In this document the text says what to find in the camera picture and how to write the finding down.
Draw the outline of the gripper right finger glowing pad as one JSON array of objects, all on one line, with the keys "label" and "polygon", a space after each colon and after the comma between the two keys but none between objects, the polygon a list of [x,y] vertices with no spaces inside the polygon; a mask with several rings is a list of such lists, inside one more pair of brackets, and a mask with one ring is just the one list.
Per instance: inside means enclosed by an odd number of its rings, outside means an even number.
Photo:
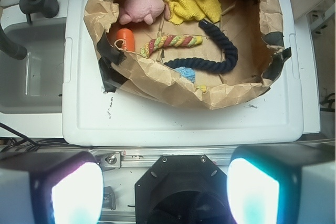
[{"label": "gripper right finger glowing pad", "polygon": [[241,145],[226,190],[236,223],[335,223],[335,145]]}]

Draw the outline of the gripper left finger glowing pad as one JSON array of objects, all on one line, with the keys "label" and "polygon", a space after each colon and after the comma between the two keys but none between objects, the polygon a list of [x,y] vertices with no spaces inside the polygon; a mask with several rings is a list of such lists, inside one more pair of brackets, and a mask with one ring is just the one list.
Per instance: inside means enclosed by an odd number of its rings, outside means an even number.
[{"label": "gripper left finger glowing pad", "polygon": [[102,203],[87,151],[1,153],[1,223],[98,223]]}]

